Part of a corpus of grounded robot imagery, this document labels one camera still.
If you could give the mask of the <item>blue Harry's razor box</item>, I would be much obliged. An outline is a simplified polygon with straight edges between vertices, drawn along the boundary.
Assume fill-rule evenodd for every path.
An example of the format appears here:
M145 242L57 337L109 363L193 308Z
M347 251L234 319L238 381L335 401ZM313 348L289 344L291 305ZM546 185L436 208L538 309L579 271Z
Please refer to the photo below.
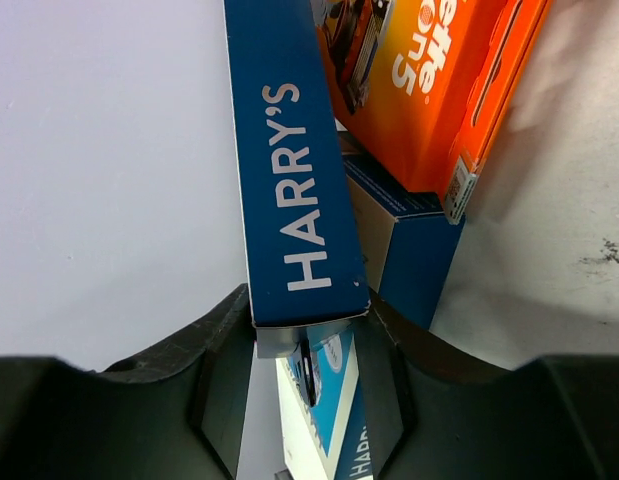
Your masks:
M224 14L252 323L288 357L368 311L361 247L310 4Z

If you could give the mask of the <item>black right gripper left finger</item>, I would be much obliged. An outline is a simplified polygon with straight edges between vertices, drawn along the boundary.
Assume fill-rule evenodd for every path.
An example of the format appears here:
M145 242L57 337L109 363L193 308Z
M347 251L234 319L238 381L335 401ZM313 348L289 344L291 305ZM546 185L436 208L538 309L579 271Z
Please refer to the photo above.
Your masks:
M233 479L254 333L246 285L101 372L0 357L0 479Z

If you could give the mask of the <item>blue Harry's box front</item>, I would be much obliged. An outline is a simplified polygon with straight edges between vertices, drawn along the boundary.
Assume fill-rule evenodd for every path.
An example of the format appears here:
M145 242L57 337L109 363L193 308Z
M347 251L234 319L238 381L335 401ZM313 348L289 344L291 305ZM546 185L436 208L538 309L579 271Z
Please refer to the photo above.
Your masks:
M276 361L284 461L294 479L373 477L353 333L330 338L312 354L316 404L300 394L299 368Z

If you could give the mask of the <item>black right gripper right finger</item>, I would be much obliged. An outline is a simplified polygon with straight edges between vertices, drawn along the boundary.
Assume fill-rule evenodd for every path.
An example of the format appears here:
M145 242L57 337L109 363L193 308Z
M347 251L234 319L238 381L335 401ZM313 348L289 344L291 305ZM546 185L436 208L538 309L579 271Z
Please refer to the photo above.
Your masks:
M619 479L618 355L506 370L373 296L358 366L378 479Z

